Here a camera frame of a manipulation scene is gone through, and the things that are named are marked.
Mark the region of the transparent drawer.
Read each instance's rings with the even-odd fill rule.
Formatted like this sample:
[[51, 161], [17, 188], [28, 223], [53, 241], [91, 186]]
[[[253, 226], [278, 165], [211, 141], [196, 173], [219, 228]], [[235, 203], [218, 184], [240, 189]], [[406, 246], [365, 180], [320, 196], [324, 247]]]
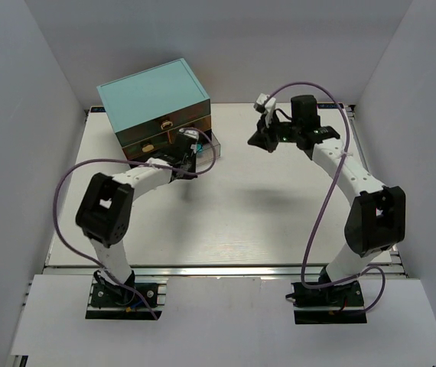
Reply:
[[197, 153], [197, 169], [204, 169], [209, 167], [213, 160], [218, 159], [221, 156], [221, 144], [216, 138], [215, 134], [210, 132], [210, 140], [212, 144], [203, 137], [200, 137], [199, 144], [203, 145], [203, 152]]

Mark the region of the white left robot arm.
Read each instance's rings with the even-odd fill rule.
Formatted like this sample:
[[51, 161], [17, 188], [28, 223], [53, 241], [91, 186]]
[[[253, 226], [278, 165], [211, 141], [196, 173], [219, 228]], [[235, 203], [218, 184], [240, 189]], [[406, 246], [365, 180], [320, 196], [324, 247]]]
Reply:
[[132, 162], [122, 173], [95, 174], [76, 213], [76, 225], [92, 244], [100, 266], [96, 280], [117, 292], [134, 286], [134, 272], [123, 239], [129, 230], [133, 203], [141, 196], [176, 180], [197, 177], [197, 146], [201, 132], [182, 128], [175, 142], [144, 162]]

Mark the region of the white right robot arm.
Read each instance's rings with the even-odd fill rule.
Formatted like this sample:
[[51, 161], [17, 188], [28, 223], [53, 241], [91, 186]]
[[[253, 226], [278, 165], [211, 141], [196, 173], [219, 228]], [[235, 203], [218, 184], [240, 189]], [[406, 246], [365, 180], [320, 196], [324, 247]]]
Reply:
[[254, 109], [261, 117], [249, 145], [269, 153], [281, 143], [303, 151], [332, 180], [350, 205], [344, 226], [345, 244], [321, 272], [311, 290], [333, 289], [353, 283], [369, 263], [405, 238], [406, 195], [401, 187], [388, 187], [349, 155], [347, 137], [322, 126], [317, 100], [312, 95], [291, 98], [291, 117], [280, 121], [275, 98], [262, 94]]

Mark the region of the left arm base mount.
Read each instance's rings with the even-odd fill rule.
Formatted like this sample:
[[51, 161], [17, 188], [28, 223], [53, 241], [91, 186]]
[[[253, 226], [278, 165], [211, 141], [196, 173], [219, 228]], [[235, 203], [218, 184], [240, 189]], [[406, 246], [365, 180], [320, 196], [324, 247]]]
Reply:
[[132, 274], [125, 282], [140, 293], [121, 288], [106, 280], [99, 271], [93, 274], [86, 306], [87, 320], [151, 320], [160, 318], [167, 293], [163, 282], [136, 281]]

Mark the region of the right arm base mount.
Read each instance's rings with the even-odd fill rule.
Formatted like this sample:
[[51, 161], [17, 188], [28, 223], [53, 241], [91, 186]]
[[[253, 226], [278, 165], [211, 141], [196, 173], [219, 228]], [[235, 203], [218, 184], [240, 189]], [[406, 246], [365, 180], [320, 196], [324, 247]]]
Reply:
[[285, 299], [293, 303], [296, 325], [366, 324], [363, 293], [358, 280], [321, 289], [291, 284]]

